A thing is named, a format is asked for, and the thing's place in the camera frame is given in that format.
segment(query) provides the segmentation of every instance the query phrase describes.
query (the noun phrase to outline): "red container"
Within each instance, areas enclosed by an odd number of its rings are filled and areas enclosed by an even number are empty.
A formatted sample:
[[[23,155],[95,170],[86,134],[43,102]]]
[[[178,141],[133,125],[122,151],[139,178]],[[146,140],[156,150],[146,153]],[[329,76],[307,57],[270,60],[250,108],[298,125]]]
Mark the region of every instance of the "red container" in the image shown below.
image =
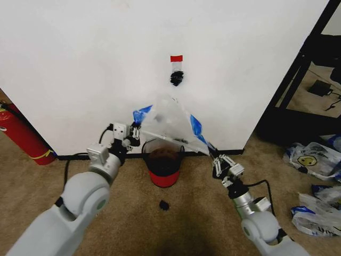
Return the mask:
[[[14,104],[8,107],[21,115]],[[55,160],[53,152],[28,124],[17,115],[0,108],[0,130],[14,141],[37,164],[46,165]]]
[[[167,188],[177,181],[182,160],[179,151],[184,148],[161,139],[152,139],[143,145],[142,153],[149,153],[143,159],[156,186]]]

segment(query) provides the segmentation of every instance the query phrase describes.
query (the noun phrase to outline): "red fire extinguisher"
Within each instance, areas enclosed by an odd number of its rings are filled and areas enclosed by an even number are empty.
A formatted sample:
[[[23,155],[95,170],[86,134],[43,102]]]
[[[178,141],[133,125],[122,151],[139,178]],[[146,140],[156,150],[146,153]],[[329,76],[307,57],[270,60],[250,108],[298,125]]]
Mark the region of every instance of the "red fire extinguisher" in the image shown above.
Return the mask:
[[[39,165],[49,164],[55,155],[32,130],[14,104],[0,108],[0,130],[13,140]]]

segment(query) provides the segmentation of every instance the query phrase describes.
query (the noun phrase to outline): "red bucket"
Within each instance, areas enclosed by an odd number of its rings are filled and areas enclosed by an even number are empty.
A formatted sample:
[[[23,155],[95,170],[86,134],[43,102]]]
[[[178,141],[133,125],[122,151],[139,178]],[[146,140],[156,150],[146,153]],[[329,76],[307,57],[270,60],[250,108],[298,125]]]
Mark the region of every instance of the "red bucket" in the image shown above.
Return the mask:
[[[142,147],[143,159],[149,169],[151,181],[158,187],[172,186],[179,177],[184,147],[162,140],[152,139]]]

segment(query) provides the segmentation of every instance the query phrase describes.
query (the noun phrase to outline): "black object on floor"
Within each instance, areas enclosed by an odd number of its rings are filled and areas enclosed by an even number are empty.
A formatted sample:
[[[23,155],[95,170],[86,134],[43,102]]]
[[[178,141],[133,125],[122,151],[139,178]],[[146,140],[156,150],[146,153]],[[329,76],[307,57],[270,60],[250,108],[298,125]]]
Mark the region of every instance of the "black object on floor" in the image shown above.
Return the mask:
[[[174,73],[172,73],[170,75],[170,82],[174,85],[174,86],[178,86],[183,79],[183,71],[175,71]]]
[[[167,211],[169,209],[169,204],[163,200],[160,201],[159,206],[164,211]]]
[[[332,92],[330,86],[331,85],[328,83],[316,80],[315,83],[308,89],[308,92],[322,97],[325,95],[329,95]]]

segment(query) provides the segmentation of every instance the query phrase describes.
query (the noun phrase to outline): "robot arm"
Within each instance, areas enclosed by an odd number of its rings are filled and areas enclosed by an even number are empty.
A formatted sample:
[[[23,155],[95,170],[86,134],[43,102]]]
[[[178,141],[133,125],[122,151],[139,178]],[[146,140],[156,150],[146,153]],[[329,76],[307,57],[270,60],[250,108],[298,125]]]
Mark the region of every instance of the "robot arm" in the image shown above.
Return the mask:
[[[87,152],[91,163],[87,172],[74,175],[55,204],[40,214],[25,230],[8,256],[73,255],[83,240],[87,226],[109,200],[109,188],[124,163],[131,145],[138,146],[139,126],[113,125],[111,148],[92,144]]]
[[[218,155],[212,146],[213,178],[221,179],[229,191],[229,198],[242,218],[244,234],[255,244],[264,256],[309,256],[299,244],[279,226],[276,217],[267,209],[271,206],[266,197],[254,199],[248,187],[241,181],[243,166],[226,155]]]

